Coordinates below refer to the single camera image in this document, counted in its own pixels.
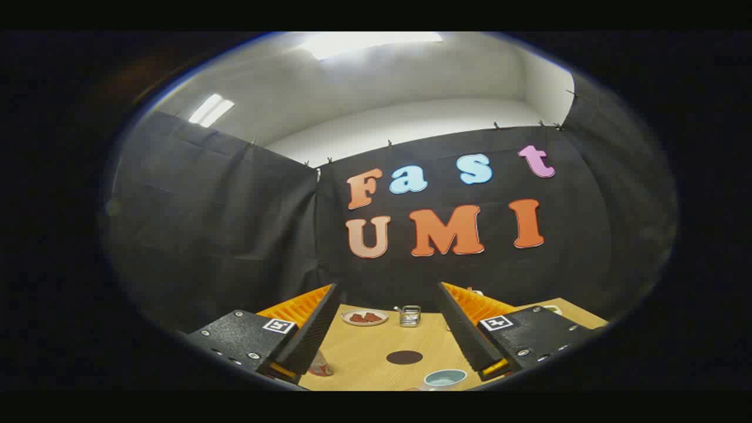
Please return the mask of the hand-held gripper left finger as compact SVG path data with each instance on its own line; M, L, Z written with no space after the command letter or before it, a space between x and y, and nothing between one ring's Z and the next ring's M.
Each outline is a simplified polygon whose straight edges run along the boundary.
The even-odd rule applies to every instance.
M218 361L255 377L298 384L327 336L340 301L328 284L257 313L234 310L186 335Z

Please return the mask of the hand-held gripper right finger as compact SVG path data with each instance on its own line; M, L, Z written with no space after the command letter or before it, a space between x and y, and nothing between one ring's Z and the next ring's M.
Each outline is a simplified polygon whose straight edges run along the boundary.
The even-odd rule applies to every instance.
M595 336L595 329L545 306L517 310L446 282L436 284L436 304L483 382L536 367Z

